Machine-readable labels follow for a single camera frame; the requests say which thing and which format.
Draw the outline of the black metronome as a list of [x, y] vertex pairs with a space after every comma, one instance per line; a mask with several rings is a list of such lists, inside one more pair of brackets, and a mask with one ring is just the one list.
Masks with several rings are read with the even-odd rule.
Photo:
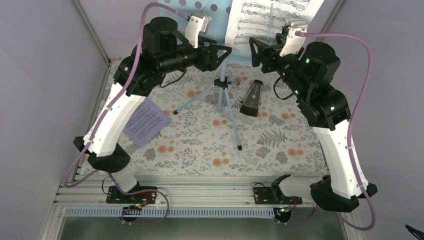
[[242, 100], [239, 112], [246, 116], [257, 117], [261, 104], [263, 81], [255, 79]]

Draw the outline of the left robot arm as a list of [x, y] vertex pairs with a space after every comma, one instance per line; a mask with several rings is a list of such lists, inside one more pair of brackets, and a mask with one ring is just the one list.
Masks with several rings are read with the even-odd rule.
[[114, 77], [108, 101], [94, 125], [73, 143], [95, 170], [106, 172], [119, 189], [119, 196], [131, 203], [139, 197], [137, 180], [130, 173], [130, 155], [119, 145], [121, 132], [135, 110], [168, 73], [196, 67], [214, 71], [231, 54], [232, 48], [203, 37], [205, 17], [190, 16], [184, 33], [169, 17], [155, 17], [141, 26], [141, 41], [122, 60]]

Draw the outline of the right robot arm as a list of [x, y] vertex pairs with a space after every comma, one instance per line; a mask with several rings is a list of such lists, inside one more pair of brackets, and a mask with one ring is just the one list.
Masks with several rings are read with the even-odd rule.
[[345, 95], [331, 85], [340, 59], [328, 44], [309, 43], [303, 54], [280, 55], [282, 44], [267, 45], [250, 38], [253, 67], [276, 72], [296, 97], [297, 106], [317, 135], [329, 173], [319, 177], [285, 174], [271, 184], [271, 198], [278, 204], [290, 197], [313, 200], [321, 209], [349, 213], [359, 200], [377, 193], [359, 167], [353, 167], [348, 148], [351, 111]]

